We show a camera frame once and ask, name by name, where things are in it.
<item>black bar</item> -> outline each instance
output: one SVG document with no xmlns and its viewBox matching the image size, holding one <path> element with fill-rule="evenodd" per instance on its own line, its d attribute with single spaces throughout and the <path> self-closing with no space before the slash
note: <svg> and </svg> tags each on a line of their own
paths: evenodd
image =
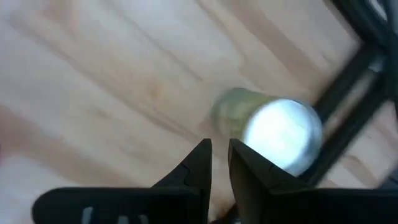
<svg viewBox="0 0 398 224">
<path fill-rule="evenodd" d="M 211 224 L 235 224 L 240 223 L 241 219 L 238 213 L 238 206 L 236 203 L 228 210 L 227 214 L 219 220 L 212 221 Z"/>
<path fill-rule="evenodd" d="M 345 65 L 318 101 L 314 109 L 322 123 L 328 121 L 350 89 L 364 75 L 379 52 L 375 44 L 363 44 L 354 57 Z"/>
<path fill-rule="evenodd" d="M 396 103 L 398 103 L 398 1 L 385 1 L 386 14 L 389 24 L 386 63 L 386 94 Z"/>
<path fill-rule="evenodd" d="M 379 74 L 348 117 L 330 138 L 326 140 L 320 149 L 319 157 L 299 177 L 300 179 L 312 186 L 316 186 L 322 180 L 333 164 L 343 155 L 349 143 L 387 100 L 383 84 L 384 75 Z"/>
<path fill-rule="evenodd" d="M 387 44 L 387 24 L 368 1 L 332 0 L 332 3 L 364 41 Z"/>
</svg>

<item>light wood table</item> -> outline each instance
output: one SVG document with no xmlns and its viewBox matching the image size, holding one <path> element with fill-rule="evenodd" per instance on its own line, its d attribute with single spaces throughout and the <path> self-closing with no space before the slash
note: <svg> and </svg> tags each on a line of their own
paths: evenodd
<svg viewBox="0 0 398 224">
<path fill-rule="evenodd" d="M 314 102 L 358 47 L 319 0 L 1 0 L 0 16 L 1 223 L 30 223 L 54 187 L 149 187 L 202 138 L 213 219 L 233 201 L 217 97 Z M 386 105 L 322 186 L 376 187 L 397 143 Z"/>
</svg>

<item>black plastic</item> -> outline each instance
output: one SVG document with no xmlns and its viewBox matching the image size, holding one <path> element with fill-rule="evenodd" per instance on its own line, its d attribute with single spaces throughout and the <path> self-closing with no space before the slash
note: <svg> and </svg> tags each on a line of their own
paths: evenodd
<svg viewBox="0 0 398 224">
<path fill-rule="evenodd" d="M 241 223 L 398 223 L 398 191 L 314 189 L 237 139 L 229 177 Z"/>
<path fill-rule="evenodd" d="M 387 23 L 367 0 L 331 0 L 350 26 L 365 42 L 387 45 Z"/>
<path fill-rule="evenodd" d="M 387 100 L 384 93 L 384 76 L 379 75 L 368 92 L 358 102 L 351 113 L 343 120 L 336 131 L 325 141 L 320 155 L 300 178 L 316 186 L 332 165 L 343 155 L 347 146 L 362 130 L 373 114 Z"/>
<path fill-rule="evenodd" d="M 354 85 L 363 77 L 370 64 L 377 59 L 378 53 L 379 48 L 376 44 L 363 44 L 319 97 L 313 108 L 322 123 L 329 120 L 342 99 L 349 94 Z"/>
<path fill-rule="evenodd" d="M 396 115 L 398 117 L 398 1 L 385 0 L 387 14 L 388 44 L 387 49 L 387 73 L 385 81 L 386 94 L 395 103 Z"/>
<path fill-rule="evenodd" d="M 152 188 L 51 190 L 34 203 L 33 221 L 36 224 L 118 224 L 124 219 L 128 224 L 205 224 L 210 202 L 211 158 L 211 141 L 204 139 Z"/>
</svg>

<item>wooden surface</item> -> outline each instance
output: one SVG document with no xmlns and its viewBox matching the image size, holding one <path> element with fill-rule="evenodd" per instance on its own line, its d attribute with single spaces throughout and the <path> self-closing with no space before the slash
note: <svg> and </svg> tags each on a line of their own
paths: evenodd
<svg viewBox="0 0 398 224">
<path fill-rule="evenodd" d="M 149 187 L 202 138 L 214 145 L 214 218 L 233 201 L 228 140 L 208 119 L 217 97 L 242 86 L 311 103 L 358 47 L 319 0 L 1 0 L 0 10 L 1 223 L 30 223 L 32 202 L 54 187 Z M 323 186 L 377 186 L 397 143 L 386 105 Z"/>
</svg>

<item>metal cylinder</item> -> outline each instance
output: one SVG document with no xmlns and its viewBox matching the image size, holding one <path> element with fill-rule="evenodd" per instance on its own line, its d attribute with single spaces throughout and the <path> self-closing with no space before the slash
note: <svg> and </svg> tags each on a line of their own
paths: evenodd
<svg viewBox="0 0 398 224">
<path fill-rule="evenodd" d="M 298 176 L 318 156 L 322 123 L 305 103 L 244 88 L 227 91 L 213 107 L 213 121 L 281 169 Z"/>
</svg>

